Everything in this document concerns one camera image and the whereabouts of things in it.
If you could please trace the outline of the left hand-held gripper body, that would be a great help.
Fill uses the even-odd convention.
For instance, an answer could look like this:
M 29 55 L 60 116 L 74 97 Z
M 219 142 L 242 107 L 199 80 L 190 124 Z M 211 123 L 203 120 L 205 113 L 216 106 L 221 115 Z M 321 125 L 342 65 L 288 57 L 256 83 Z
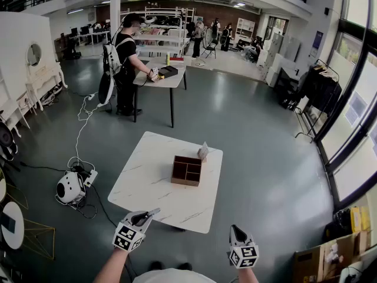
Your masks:
M 145 239 L 145 233 L 153 219 L 152 212 L 130 212 L 118 224 L 112 244 L 123 251 L 132 252 Z

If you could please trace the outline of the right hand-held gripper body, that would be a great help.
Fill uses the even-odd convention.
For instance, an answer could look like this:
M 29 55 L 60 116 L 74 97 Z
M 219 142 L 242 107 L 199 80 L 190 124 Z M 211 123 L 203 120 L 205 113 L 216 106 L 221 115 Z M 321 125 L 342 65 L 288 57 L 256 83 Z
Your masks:
M 252 234 L 236 225 L 236 233 L 229 233 L 229 260 L 237 269 L 252 268 L 259 258 L 259 247 Z

